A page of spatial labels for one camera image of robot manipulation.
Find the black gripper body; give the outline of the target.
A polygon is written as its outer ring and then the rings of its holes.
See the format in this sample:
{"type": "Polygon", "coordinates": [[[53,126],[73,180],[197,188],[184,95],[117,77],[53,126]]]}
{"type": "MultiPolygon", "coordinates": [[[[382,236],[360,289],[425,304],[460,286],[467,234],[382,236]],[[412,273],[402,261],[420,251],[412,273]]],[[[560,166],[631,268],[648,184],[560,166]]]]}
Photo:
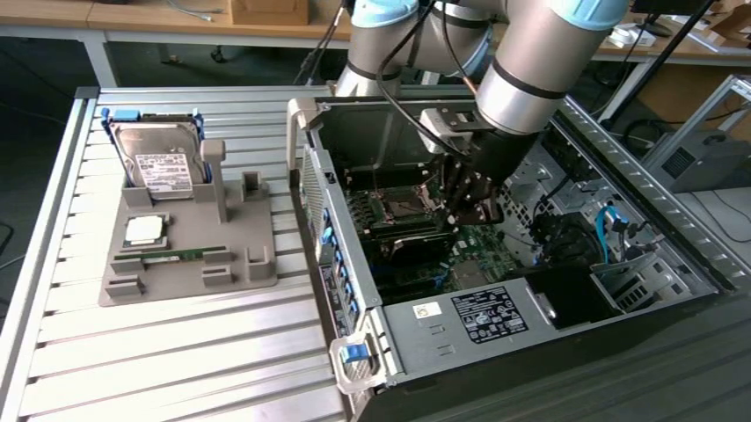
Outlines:
{"type": "Polygon", "coordinates": [[[537,133],[513,135],[501,130],[473,132],[471,168],[499,186],[521,164],[537,137],[537,133]]]}

